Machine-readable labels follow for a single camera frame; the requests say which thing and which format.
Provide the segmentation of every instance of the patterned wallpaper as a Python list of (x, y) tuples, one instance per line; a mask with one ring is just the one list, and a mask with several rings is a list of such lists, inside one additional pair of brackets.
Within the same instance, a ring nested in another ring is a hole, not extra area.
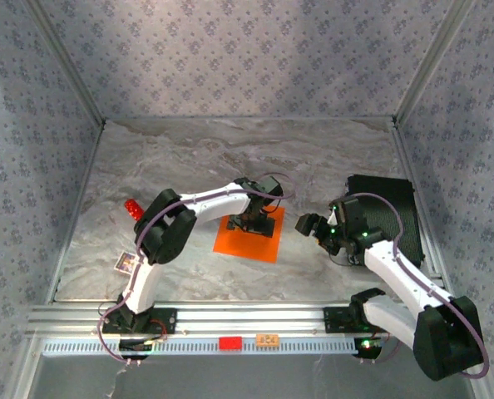
[(43, 303), (96, 129), (19, 1), (0, 3), (0, 397)]
[(106, 118), (392, 115), (452, 0), (41, 0)]
[(450, 279), (479, 308), (494, 374), (494, 1), (471, 11), (403, 131)]

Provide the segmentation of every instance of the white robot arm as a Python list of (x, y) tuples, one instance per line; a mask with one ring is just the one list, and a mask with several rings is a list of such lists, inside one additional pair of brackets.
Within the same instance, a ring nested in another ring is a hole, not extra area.
[(376, 326), (398, 338), (413, 350), (421, 369), (434, 381), (482, 362), (485, 375), (487, 353), (474, 303), (467, 297), (454, 298), (432, 283), (397, 251), (396, 241), (378, 227), (370, 229), (356, 196), (336, 199), (330, 209), (329, 219), (305, 214), (295, 228), (306, 236), (313, 231), (331, 255), (345, 248), (402, 300), (395, 303), (377, 288), (353, 295), (349, 305), (353, 323)]
[[(230, 183), (217, 190), (206, 191), (198, 194), (182, 194), (180, 200), (190, 201), (185, 207), (193, 211), (195, 223), (203, 224), (213, 219), (220, 219), (230, 214), (243, 214), (249, 206), (250, 198), (246, 193), (237, 193), (242, 187), (236, 183)], [(214, 194), (222, 192), (236, 192), (237, 194), (224, 195), (211, 198)], [(166, 223), (171, 220), (165, 216)], [(138, 274), (131, 275), (131, 281), (123, 291), (123, 297), (129, 292), (131, 295), (126, 300), (126, 306), (135, 314), (142, 313), (153, 306), (155, 302), (156, 286), (161, 275), (161, 267), (150, 264), (147, 257), (141, 263)]]

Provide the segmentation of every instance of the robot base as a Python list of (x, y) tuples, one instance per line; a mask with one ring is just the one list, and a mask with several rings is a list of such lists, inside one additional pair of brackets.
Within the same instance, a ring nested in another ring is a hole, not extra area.
[(126, 305), (110, 313), (103, 323), (104, 334), (161, 335), (175, 333), (177, 310), (174, 308), (149, 308), (134, 314)]
[(260, 214), (256, 218), (245, 220), (242, 215), (231, 215), (227, 223), (228, 230), (241, 229), (246, 233), (260, 234), (264, 237), (273, 238), (274, 219), (266, 214)]

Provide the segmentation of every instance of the small card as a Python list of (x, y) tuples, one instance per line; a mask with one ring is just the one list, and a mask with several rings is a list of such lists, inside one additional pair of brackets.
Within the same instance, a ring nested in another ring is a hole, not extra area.
[(136, 255), (123, 251), (114, 269), (120, 273), (131, 275), (136, 264)]

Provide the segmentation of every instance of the metal edge strip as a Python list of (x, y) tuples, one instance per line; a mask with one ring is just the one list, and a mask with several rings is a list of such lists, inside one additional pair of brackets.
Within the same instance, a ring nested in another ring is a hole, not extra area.
[(398, 104), (396, 115), (400, 126), (403, 126), (408, 120), (409, 115), (417, 105), (439, 62), (450, 47), (474, 3), (476, 3), (476, 0), (454, 0), (452, 2), (436, 36), (432, 40), (432, 44), (427, 50), (427, 54), (422, 59), (409, 88)]
[(142, 121), (145, 123), (151, 123), (153, 121), (171, 121), (171, 120), (220, 120), (220, 119), (233, 119), (233, 120), (260, 120), (264, 121), (385, 121), (386, 119), (391, 120), (391, 115), (378, 115), (378, 116), (231, 116), (231, 115), (195, 115), (195, 116), (144, 116), (144, 117), (133, 117), (133, 118), (109, 118), (110, 122), (116, 123), (118, 125), (125, 125), (131, 123), (132, 121)]
[(57, 293), (57, 285), (60, 279), (60, 274), (62, 272), (64, 261), (66, 260), (67, 250), (69, 249), (70, 243), (72, 241), (73, 232), (75, 231), (75, 228), (77, 226), (79, 211), (81, 210), (82, 200), (84, 198), (86, 186), (90, 178), (91, 168), (94, 164), (94, 159), (96, 158), (97, 149), (99, 148), (99, 142), (101, 140), (103, 129), (104, 129), (104, 125), (101, 125), (101, 127), (98, 128), (97, 138), (91, 149), (90, 159), (88, 160), (88, 164), (86, 165), (85, 173), (82, 178), (81, 188), (79, 189), (79, 194), (77, 195), (77, 200), (73, 208), (68, 230), (66, 236), (64, 237), (64, 241), (62, 242), (61, 252), (59, 253), (58, 256), (57, 267), (55, 268), (52, 281), (47, 291), (47, 296), (44, 303), (53, 303), (55, 301), (55, 294)]
[[(356, 354), (354, 337), (279, 337), (274, 347), (256, 345), (256, 336), (243, 337), (241, 349), (227, 351), (219, 349), (220, 337), (175, 337), (154, 342), (150, 351), (128, 351), (125, 354), (175, 356), (175, 355), (274, 355), (274, 354)], [(118, 340), (106, 339), (114, 353), (120, 353)], [(101, 344), (94, 339), (46, 339), (42, 354), (49, 357), (105, 355)]]
[(86, 87), (86, 84), (81, 79), (77, 68), (73, 64), (67, 49), (62, 44), (62, 40), (49, 20), (49, 16), (43, 6), (38, 0), (22, 0), (22, 3), (29, 12), (34, 24), (37, 26), (47, 47), (51, 50), (52, 55), (57, 60), (57, 64), (61, 68), (62, 73), (66, 76), (70, 87), (75, 92), (79, 102), (81, 102), (88, 114), (88, 117), (97, 127), (101, 126), (103, 123), (101, 112), (90, 91)]
[(17, 359), (11, 370), (3, 397), (26, 399), (29, 397), (32, 382), (37, 373), (38, 361), (43, 348), (43, 339), (33, 337), (22, 343)]
[[(408, 169), (408, 178), (415, 184), (416, 193), (417, 193), (417, 209), (420, 214), (419, 219), (422, 221), (422, 228), (425, 232), (425, 245), (433, 259), (431, 260), (431, 264), (434, 267), (437, 267), (438, 272), (442, 275), (442, 280), (445, 285), (445, 289), (455, 294), (454, 289), (452, 287), (452, 283), (450, 278), (448, 277), (447, 268), (445, 266), (445, 261), (442, 256), (442, 251), (433, 243), (437, 242), (437, 236), (435, 234), (435, 230), (432, 227), (432, 218), (430, 213), (428, 212), (428, 207), (426, 206), (426, 200), (424, 199), (424, 193), (421, 189), (421, 184), (419, 178), (417, 177), (417, 172), (413, 167), (413, 164), (409, 161), (408, 158), (408, 146), (406, 145), (406, 141), (404, 140), (404, 136), (402, 134), (402, 128), (396, 127), (393, 124), (392, 128), (393, 136), (395, 137), (395, 141), (397, 142), (397, 150), (399, 153), (399, 157), (403, 163), (403, 166)], [(469, 372), (477, 372), (478, 367), (473, 367)], [(487, 399), (494, 398), (494, 376), (491, 371), (487, 374), (486, 377), (481, 378), (479, 380), (470, 380), (470, 384), (472, 387), (472, 391), (474, 392), (475, 398), (477, 399)]]
[(426, 248), (426, 253), (430, 256), (430, 261), (426, 262), (429, 267), (430, 273), (438, 273), (443, 277), (443, 282), (448, 291), (452, 291), (452, 286), (446, 279), (446, 272), (444, 262), (442, 261), (441, 255), (438, 253), (437, 247), (433, 244), (437, 242), (437, 237), (433, 233), (432, 221), (430, 214), (428, 212), (428, 207), (426, 206), (426, 201), (424, 199), (424, 194), (422, 193), (420, 180), (417, 177), (417, 173), (413, 168), (412, 164), (408, 159), (408, 149), (404, 145), (402, 137), (400, 135), (400, 130), (393, 124), (392, 125), (393, 139), (395, 140), (395, 147), (397, 149), (398, 158), (401, 161), (401, 165), (404, 169), (404, 174), (407, 179), (413, 183), (413, 187), (416, 192), (415, 205), (417, 206), (417, 211), (419, 215), (419, 228), (421, 230), (421, 236), (423, 238), (423, 244)]
[[(173, 337), (218, 337), (230, 334), (278, 333), (282, 336), (322, 337), (323, 309), (327, 306), (344, 307), (346, 303), (324, 303), (307, 308), (287, 308), (281, 304), (253, 308), (250, 305), (237, 308), (177, 308), (176, 335)], [(33, 309), (28, 318), (26, 334), (32, 337), (65, 338), (96, 335), (99, 318), (97, 307), (80, 308), (76, 304), (53, 305)], [(345, 333), (358, 337), (363, 333)]]
[[(97, 311), (104, 301), (55, 302), (31, 307), (31, 315), (41, 312), (86, 312)], [(326, 307), (348, 306), (348, 301), (328, 302), (157, 302), (155, 308), (176, 308), (178, 310), (304, 310)]]

